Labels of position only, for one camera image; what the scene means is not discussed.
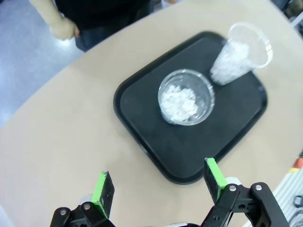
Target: black shirt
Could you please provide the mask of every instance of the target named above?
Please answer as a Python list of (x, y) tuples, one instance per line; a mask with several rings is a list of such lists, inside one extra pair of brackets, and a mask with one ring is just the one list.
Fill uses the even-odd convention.
[(55, 0), (65, 17), (79, 30), (93, 29), (131, 15), (149, 0)]

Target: screw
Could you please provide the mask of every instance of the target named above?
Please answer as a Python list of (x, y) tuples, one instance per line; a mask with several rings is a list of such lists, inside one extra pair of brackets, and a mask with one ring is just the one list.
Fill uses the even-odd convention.
[(257, 189), (258, 191), (261, 191), (261, 190), (262, 190), (262, 186), (261, 186), (261, 185), (256, 185), (256, 189)]
[(62, 209), (62, 210), (60, 211), (60, 214), (61, 214), (61, 215), (65, 215), (65, 214), (66, 214), (66, 210), (65, 210), (65, 209)]
[(235, 190), (237, 190), (237, 188), (235, 186), (232, 185), (229, 187), (229, 191), (234, 192)]
[(84, 209), (88, 210), (90, 208), (90, 205), (88, 203), (84, 204)]

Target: clear glass bowl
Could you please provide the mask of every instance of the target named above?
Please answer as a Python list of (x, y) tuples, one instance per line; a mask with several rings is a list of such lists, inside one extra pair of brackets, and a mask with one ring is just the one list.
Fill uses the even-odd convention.
[[(185, 120), (176, 119), (172, 111), (168, 111), (167, 103), (163, 102), (163, 94), (167, 95), (171, 86), (179, 89), (191, 89), (195, 94), (196, 113)], [(211, 83), (199, 72), (189, 69), (177, 70), (169, 74), (161, 83), (158, 101), (163, 118), (171, 124), (195, 125), (204, 121), (214, 107), (214, 90)]]

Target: person's hand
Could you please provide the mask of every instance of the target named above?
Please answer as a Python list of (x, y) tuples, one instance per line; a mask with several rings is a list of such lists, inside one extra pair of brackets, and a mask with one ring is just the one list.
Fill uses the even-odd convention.
[(57, 39), (66, 40), (80, 35), (77, 25), (66, 17), (49, 26), (50, 32)]

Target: clear plastic cup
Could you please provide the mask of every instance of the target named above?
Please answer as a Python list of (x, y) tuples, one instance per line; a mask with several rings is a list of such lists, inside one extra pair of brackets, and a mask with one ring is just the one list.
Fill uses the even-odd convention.
[(253, 69), (267, 66), (272, 58), (269, 39), (260, 29), (249, 23), (236, 23), (210, 70), (211, 79), (219, 85), (228, 84)]
[(195, 125), (204, 121), (213, 110), (213, 86), (197, 71), (177, 70), (162, 81), (158, 101), (168, 123)]

